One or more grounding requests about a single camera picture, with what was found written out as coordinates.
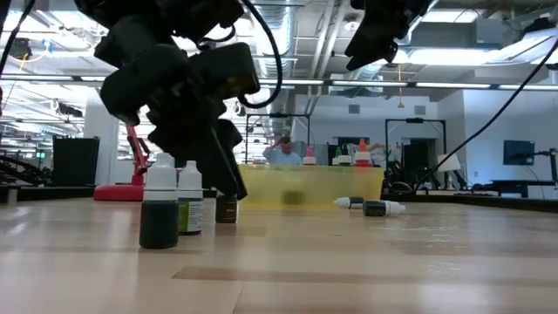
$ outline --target computer monitor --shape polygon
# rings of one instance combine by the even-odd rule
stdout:
[[[528,140],[504,140],[504,165],[533,166],[534,142]]]

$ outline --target translucent yellow container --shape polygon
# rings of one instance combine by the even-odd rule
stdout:
[[[240,165],[248,196],[242,208],[335,208],[339,197],[377,201],[384,170],[367,167]]]

